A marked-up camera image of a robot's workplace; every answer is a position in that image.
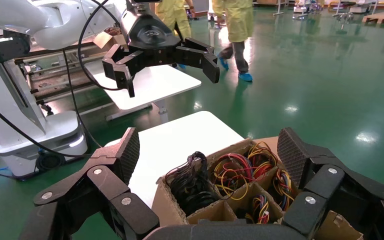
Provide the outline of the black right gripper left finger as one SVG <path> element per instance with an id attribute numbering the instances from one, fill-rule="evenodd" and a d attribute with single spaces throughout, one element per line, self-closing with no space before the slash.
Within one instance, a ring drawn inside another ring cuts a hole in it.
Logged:
<path id="1" fill-rule="evenodd" d="M 19 238 L 69 240 L 99 213 L 121 239 L 144 239 L 160 221 L 128 186 L 139 156 L 139 133 L 130 127 L 118 143 L 98 148 L 80 170 L 39 192 Z"/>

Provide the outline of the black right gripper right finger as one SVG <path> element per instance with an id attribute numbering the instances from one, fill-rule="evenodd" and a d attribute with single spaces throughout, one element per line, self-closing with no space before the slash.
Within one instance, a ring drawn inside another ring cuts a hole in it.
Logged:
<path id="1" fill-rule="evenodd" d="M 348 168 L 328 148 L 304 142 L 283 128 L 277 153 L 299 190 L 282 224 L 306 239 L 330 211 L 344 217 L 366 240 L 384 240 L 384 184 Z"/>

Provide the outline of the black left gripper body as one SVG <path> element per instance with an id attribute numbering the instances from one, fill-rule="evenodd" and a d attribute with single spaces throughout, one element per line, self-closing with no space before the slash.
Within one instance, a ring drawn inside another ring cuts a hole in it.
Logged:
<path id="1" fill-rule="evenodd" d="M 128 7 L 121 15 L 120 26 L 129 52 L 139 51 L 141 65 L 152 67 L 176 62 L 175 51 L 181 39 L 149 9 Z"/>

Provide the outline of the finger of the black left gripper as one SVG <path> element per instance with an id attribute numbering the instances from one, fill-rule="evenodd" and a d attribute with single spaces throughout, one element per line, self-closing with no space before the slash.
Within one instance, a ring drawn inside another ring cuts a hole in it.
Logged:
<path id="1" fill-rule="evenodd" d="M 202 69 L 202 72 L 213 84 L 219 82 L 218 57 L 214 53 L 214 48 L 206 43 L 190 37 L 185 38 L 175 47 L 175 62 Z"/>
<path id="2" fill-rule="evenodd" d="M 129 51 L 120 44 L 114 44 L 102 59 L 104 74 L 107 78 L 116 82 L 118 89 L 126 89 L 129 97 L 135 97 L 133 79 L 145 64 L 141 50 Z"/>

